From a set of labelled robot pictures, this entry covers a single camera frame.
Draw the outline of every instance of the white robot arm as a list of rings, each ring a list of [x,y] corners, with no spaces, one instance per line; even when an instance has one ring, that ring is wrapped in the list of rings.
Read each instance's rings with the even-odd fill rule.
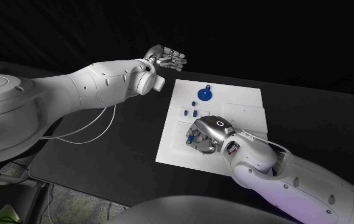
[[[141,59],[98,62],[67,75],[26,79],[0,74],[0,162],[31,147],[66,114],[160,91],[157,68],[180,71],[185,63],[182,53],[156,45]]]
[[[235,131],[225,119],[199,118],[186,133],[186,145],[221,156],[234,181],[300,222],[354,223],[354,187],[319,165],[284,152],[245,131]]]

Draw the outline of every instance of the black table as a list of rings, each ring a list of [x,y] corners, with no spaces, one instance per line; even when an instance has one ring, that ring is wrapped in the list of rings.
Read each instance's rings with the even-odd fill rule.
[[[117,105],[105,134],[91,143],[73,145],[50,140],[39,153],[30,176],[125,206],[171,195],[200,195],[242,203],[287,216],[229,177],[156,163],[167,107],[176,79],[260,88],[265,109],[268,140],[330,170],[349,183],[354,174],[354,96],[198,73],[158,70],[166,84],[160,92],[131,97]],[[69,114],[54,131],[67,133],[86,125],[101,109]],[[83,142],[104,131],[112,115],[65,139]]]

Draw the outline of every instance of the white board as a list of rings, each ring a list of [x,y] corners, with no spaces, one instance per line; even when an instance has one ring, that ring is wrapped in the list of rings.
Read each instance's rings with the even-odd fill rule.
[[[198,91],[206,85],[211,86],[212,97],[200,101]],[[260,89],[179,79],[174,81],[156,162],[229,176],[221,154],[202,155],[186,146],[186,131],[202,116],[222,117],[235,129],[244,129],[267,139]]]

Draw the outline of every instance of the blue knob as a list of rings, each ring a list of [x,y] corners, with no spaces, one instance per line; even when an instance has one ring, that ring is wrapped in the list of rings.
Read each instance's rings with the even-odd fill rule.
[[[211,99],[209,85],[206,85],[206,87],[198,91],[198,98],[202,101],[206,101]]]

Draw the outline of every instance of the black curtain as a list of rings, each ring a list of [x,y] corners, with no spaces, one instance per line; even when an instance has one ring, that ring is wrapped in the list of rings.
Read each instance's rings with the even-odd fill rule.
[[[161,44],[186,71],[354,94],[354,0],[0,0],[0,60],[70,73]]]

